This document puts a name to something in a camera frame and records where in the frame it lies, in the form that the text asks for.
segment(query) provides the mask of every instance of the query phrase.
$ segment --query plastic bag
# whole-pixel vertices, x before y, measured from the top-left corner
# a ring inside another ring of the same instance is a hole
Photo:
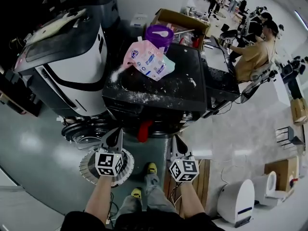
[[[131,44],[125,54],[123,67],[134,65],[147,77],[159,81],[175,69],[175,63],[169,60],[161,50],[148,40]]]

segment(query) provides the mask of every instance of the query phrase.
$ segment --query tan shirt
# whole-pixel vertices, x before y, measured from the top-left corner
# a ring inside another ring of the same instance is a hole
[[[238,81],[250,81],[252,71],[269,61],[268,49],[271,56],[274,53],[274,42],[257,42],[243,49],[243,55],[235,65]]]

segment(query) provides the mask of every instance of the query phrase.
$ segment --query shoe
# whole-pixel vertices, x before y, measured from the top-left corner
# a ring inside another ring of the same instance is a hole
[[[157,175],[157,167],[155,163],[150,163],[148,166],[148,174],[156,174]]]
[[[141,199],[141,190],[139,188],[135,188],[132,192],[131,195],[135,198]]]

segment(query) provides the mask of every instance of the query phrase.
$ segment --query purple bucket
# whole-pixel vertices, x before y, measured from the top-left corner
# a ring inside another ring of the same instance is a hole
[[[155,32],[163,32],[166,31],[166,37],[163,37]],[[149,26],[145,31],[145,39],[149,40],[152,44],[154,44],[158,49],[162,49],[164,54],[166,54],[170,44],[173,40],[173,32],[166,26],[162,25],[153,25]]]

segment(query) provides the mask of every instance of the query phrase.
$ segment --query ceiling light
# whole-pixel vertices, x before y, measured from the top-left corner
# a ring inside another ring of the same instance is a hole
[[[299,15],[299,13],[297,11],[294,11],[295,14],[297,15],[298,19],[301,21],[301,23],[304,25],[304,27],[306,28],[306,30],[308,31],[308,27],[306,25],[306,23],[304,22],[304,20],[302,19],[302,17]]]

